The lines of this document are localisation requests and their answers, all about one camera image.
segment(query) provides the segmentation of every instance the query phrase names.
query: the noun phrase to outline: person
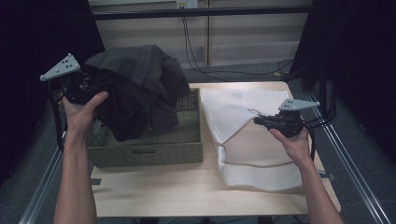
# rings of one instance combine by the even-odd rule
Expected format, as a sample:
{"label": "person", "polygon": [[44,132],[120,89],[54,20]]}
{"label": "person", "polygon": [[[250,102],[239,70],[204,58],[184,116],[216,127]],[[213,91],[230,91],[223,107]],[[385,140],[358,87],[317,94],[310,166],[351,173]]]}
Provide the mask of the person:
{"label": "person", "polygon": [[[107,96],[107,92],[100,92],[85,105],[72,105],[65,97],[63,99],[68,130],[64,141],[61,187],[55,207],[56,224],[96,222],[86,138],[94,119],[95,108]],[[308,131],[303,129],[292,138],[286,138],[276,129],[269,132],[282,143],[300,170],[311,223],[343,223],[311,160]]]}

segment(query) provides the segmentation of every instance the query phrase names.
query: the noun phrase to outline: crumpled cloth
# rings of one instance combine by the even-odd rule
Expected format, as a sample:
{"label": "crumpled cloth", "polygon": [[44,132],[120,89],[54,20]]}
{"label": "crumpled cloth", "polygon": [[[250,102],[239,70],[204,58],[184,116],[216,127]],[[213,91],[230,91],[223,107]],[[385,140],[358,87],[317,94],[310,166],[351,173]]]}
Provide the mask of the crumpled cloth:
{"label": "crumpled cloth", "polygon": [[98,53],[84,71],[109,92],[97,117],[118,141],[172,129],[178,124],[177,99],[190,93],[179,62],[156,45]]}
{"label": "crumpled cloth", "polygon": [[282,145],[260,125],[259,111],[275,115],[289,98],[286,91],[201,90],[208,128],[218,152],[218,167],[225,184],[253,186],[266,191],[298,188],[298,168]]}

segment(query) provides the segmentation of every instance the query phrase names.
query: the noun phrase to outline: white fabric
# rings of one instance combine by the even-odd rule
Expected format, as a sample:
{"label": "white fabric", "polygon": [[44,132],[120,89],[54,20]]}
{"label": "white fabric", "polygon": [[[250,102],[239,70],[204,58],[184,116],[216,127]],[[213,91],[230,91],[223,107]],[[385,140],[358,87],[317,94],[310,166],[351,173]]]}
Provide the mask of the white fabric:
{"label": "white fabric", "polygon": [[278,113],[289,98],[286,91],[201,89],[201,101],[218,152],[218,166],[229,186],[275,191],[302,185],[298,168],[282,145],[254,124],[249,109]]}

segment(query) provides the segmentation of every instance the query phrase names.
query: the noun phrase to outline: table surface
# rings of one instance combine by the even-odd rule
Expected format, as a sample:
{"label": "table surface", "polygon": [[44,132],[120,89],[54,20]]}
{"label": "table surface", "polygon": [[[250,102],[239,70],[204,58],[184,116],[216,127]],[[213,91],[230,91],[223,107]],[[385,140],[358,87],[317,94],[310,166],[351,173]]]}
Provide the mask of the table surface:
{"label": "table surface", "polygon": [[[191,88],[287,91],[284,82],[196,83]],[[264,192],[229,187],[221,179],[217,153],[202,114],[204,161],[166,166],[93,168],[93,187],[99,217],[215,217],[307,214],[301,189]],[[315,165],[324,170],[317,156]],[[335,207],[340,203],[329,179],[322,179]]]}

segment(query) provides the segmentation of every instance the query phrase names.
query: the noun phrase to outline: gray floor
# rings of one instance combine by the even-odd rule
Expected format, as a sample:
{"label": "gray floor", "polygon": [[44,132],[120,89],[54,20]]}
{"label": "gray floor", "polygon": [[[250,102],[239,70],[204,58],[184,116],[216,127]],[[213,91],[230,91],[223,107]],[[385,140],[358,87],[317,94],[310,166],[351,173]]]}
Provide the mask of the gray floor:
{"label": "gray floor", "polygon": [[[238,70],[260,73],[277,69],[277,63],[233,65],[213,68],[212,70]],[[206,77],[191,69],[185,70],[189,82],[220,82],[221,80]],[[211,73],[213,77],[227,81],[277,81],[280,77],[270,75],[242,75],[230,73]],[[300,88],[300,80],[289,82],[290,90],[297,99],[306,99],[305,92]],[[312,93],[318,96],[318,88]],[[313,111],[304,112],[305,119],[313,119]],[[348,153],[359,168],[380,204],[385,209],[390,222],[396,222],[396,164],[386,158],[378,148],[376,141],[368,133],[362,133],[359,122],[337,98],[337,115],[332,126],[338,132]],[[341,215],[346,223],[375,223],[365,201],[355,187],[345,166],[335,152],[332,143],[322,128],[316,129],[318,154],[328,173],[336,176],[332,181],[333,188],[342,206]],[[21,164],[14,170],[14,176],[6,180],[0,188],[0,223],[18,223],[31,200],[42,175],[45,173],[56,148],[55,127],[50,109],[46,111],[35,137],[29,143],[28,153]],[[60,173],[50,183],[46,200],[40,207],[35,223],[52,223],[54,205],[59,189]],[[307,222],[307,216],[298,216]],[[294,217],[274,217],[276,223],[299,223]],[[130,218],[100,218],[99,223],[132,223]]]}

